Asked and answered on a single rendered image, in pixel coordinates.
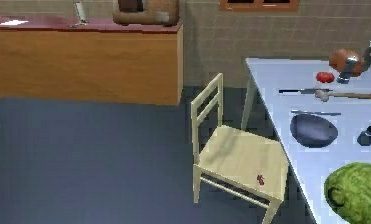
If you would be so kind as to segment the green lettuce head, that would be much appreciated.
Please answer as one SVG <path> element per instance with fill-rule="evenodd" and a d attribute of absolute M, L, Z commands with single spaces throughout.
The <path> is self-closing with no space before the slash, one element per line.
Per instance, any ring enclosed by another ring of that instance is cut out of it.
<path fill-rule="evenodd" d="M 326 178 L 324 195 L 349 224 L 371 224 L 371 164 L 353 162 L 338 168 Z"/>

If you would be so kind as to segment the dark pepper shaker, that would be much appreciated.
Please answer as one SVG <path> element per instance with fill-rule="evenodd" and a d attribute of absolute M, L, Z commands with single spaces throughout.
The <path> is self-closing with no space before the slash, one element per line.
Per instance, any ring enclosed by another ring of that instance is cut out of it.
<path fill-rule="evenodd" d="M 368 126 L 364 131 L 360 133 L 360 135 L 357 138 L 357 142 L 361 146 L 371 145 L 371 126 Z"/>

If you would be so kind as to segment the brown framed window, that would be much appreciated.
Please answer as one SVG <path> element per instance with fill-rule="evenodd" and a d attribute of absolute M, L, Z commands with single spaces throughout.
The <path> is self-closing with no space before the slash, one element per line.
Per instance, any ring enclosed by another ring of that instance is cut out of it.
<path fill-rule="evenodd" d="M 220 0 L 218 9 L 230 12 L 296 12 L 299 0 Z"/>

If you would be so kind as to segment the thin grey utensil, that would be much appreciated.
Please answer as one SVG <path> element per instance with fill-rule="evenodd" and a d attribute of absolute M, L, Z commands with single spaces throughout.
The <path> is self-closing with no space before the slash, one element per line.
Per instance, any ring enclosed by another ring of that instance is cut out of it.
<path fill-rule="evenodd" d="M 291 110 L 293 114 L 309 114 L 309 115 L 319 115 L 319 116 L 340 116 L 340 112 L 320 112 L 320 111 L 303 111 L 303 110 Z"/>

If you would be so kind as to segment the black handled knife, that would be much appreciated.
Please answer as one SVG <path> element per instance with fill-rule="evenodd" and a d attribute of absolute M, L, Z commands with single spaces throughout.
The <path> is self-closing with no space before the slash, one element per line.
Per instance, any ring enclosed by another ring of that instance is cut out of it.
<path fill-rule="evenodd" d="M 285 93 L 315 94 L 318 90 L 321 90 L 324 92 L 333 91 L 331 89 L 322 89 L 322 88 L 304 88 L 304 89 L 279 89 L 278 92 L 280 94 L 285 94 Z"/>

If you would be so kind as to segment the pale wooden chair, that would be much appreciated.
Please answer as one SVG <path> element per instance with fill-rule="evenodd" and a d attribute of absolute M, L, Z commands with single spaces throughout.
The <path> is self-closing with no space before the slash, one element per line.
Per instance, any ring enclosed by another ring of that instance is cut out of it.
<path fill-rule="evenodd" d="M 284 201 L 289 162 L 279 142 L 225 125 L 223 96 L 219 73 L 191 102 L 193 201 L 199 201 L 200 184 L 207 183 L 264 208 L 261 224 L 271 224 Z M 199 126 L 212 109 L 217 110 L 217 127 L 201 146 Z"/>

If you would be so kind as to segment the dark blue bowl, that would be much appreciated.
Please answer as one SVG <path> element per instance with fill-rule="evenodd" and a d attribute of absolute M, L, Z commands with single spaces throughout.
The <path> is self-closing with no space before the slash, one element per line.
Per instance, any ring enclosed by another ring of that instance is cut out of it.
<path fill-rule="evenodd" d="M 290 132 L 302 146 L 323 148 L 332 144 L 338 137 L 337 127 L 325 118 L 298 114 L 291 119 Z"/>

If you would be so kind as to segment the silver sink faucet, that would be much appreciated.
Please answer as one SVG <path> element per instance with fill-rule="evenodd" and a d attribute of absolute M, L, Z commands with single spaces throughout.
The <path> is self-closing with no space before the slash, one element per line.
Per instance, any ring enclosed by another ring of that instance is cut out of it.
<path fill-rule="evenodd" d="M 81 0 L 73 0 L 73 6 L 77 21 L 74 24 L 69 25 L 69 28 L 78 28 L 79 26 L 88 25 L 89 22 L 86 18 L 83 2 Z"/>

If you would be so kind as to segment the red tomato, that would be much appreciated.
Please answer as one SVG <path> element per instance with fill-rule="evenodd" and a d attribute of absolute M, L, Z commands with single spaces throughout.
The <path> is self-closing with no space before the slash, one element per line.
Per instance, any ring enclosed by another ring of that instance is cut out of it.
<path fill-rule="evenodd" d="M 335 80 L 335 76 L 330 72 L 318 72 L 316 80 L 321 83 L 332 83 Z"/>

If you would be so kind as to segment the copper kettle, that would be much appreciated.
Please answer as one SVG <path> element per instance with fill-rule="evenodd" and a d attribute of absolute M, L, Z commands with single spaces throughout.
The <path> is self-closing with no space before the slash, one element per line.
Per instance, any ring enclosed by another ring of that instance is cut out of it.
<path fill-rule="evenodd" d="M 364 64 L 364 59 L 351 50 L 338 49 L 329 57 L 329 66 L 339 73 L 336 81 L 341 84 L 348 84 L 351 77 L 360 76 Z"/>

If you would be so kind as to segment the pale blue table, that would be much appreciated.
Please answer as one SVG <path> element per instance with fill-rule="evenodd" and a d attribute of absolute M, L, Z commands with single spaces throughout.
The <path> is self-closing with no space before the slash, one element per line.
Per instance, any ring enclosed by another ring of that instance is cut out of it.
<path fill-rule="evenodd" d="M 316 224 L 348 224 L 326 203 L 323 184 L 331 172 L 348 163 L 371 163 L 371 145 L 357 143 L 359 134 L 371 126 L 371 100 L 334 97 L 322 102 L 312 94 L 279 92 L 317 87 L 316 74 L 332 70 L 326 61 L 247 58 L 245 67 L 261 94 L 312 218 Z M 290 132 L 294 110 L 323 112 L 337 127 L 337 139 L 321 149 L 297 143 Z"/>

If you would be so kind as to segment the wooden counter with maroon top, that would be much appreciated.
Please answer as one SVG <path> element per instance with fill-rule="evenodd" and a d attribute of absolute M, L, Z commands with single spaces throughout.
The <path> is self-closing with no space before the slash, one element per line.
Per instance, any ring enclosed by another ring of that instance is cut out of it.
<path fill-rule="evenodd" d="M 0 17 L 0 98 L 177 105 L 183 25 Z"/>

